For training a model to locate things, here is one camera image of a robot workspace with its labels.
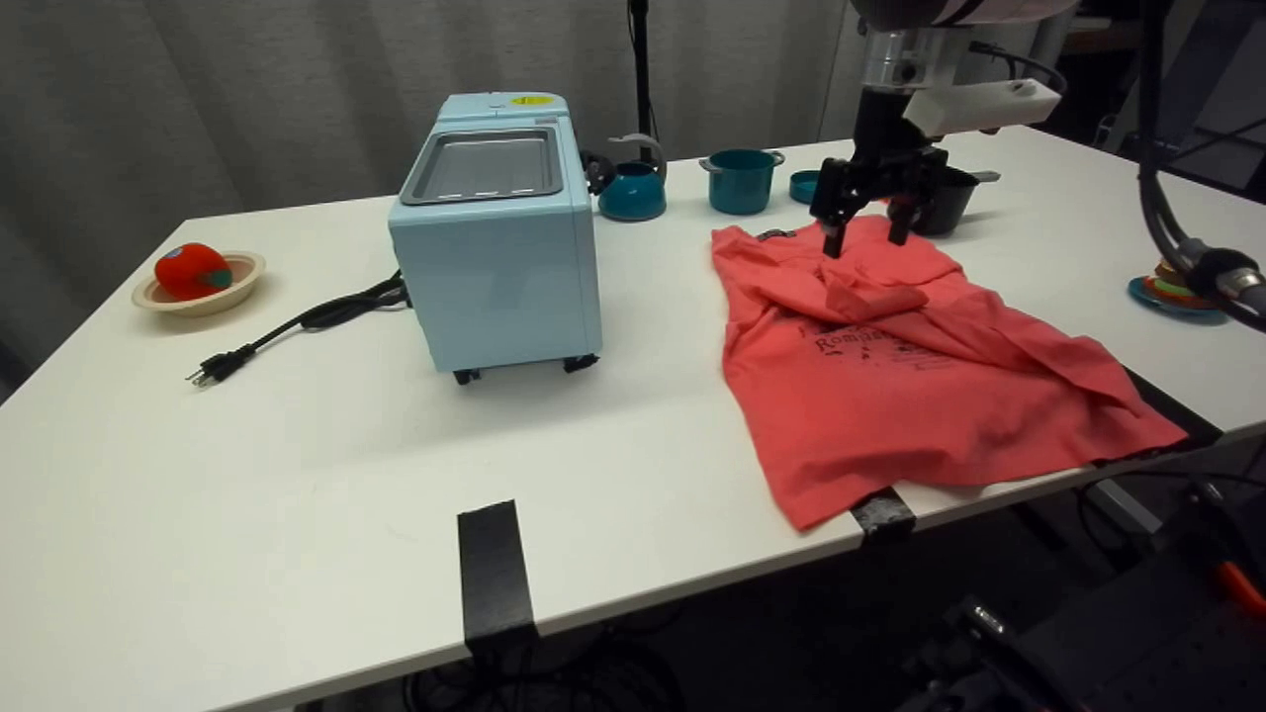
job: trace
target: towel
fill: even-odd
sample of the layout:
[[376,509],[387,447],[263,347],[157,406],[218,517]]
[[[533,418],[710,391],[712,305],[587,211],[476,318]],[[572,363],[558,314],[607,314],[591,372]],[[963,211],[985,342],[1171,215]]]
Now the towel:
[[882,217],[851,222],[838,263],[819,224],[718,231],[712,265],[723,379],[795,530],[890,482],[976,489],[1183,438],[1104,343],[1002,305],[923,236],[890,246]]

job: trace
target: toaster oven window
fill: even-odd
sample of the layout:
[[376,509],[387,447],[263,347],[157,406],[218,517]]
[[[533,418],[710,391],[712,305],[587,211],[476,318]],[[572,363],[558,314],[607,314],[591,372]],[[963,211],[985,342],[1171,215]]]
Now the toaster oven window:
[[441,135],[423,152],[404,203],[511,203],[558,194],[558,160],[549,131],[522,135]]

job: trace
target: white plate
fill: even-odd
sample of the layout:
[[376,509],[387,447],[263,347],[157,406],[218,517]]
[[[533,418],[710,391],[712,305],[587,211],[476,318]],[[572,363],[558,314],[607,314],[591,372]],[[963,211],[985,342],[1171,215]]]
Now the white plate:
[[232,285],[211,293],[211,296],[199,296],[199,300],[174,300],[157,288],[157,281],[141,281],[129,300],[141,308],[141,314],[157,314],[157,318],[206,318],[206,314],[220,314],[228,305],[241,305],[263,275],[265,275],[265,263],[252,259],[252,252],[226,252],[228,271],[232,271]]

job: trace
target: teal cup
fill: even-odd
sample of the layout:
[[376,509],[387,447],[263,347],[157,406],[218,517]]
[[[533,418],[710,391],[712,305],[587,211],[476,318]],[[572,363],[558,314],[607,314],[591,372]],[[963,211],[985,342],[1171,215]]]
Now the teal cup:
[[703,160],[710,205],[718,215],[760,215],[766,205],[776,165],[785,162],[778,152],[718,152]]

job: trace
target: floor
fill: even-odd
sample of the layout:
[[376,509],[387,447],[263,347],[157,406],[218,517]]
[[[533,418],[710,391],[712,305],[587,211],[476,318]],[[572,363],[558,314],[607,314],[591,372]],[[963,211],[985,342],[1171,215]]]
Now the floor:
[[[1187,470],[1248,476],[1244,445]],[[1154,509],[1176,479],[1128,487]],[[549,637],[492,666],[455,666],[313,704],[322,712],[880,712],[918,693],[915,656],[944,637],[944,608],[985,602],[1026,629],[1111,574],[1078,495],[880,541],[603,629]]]

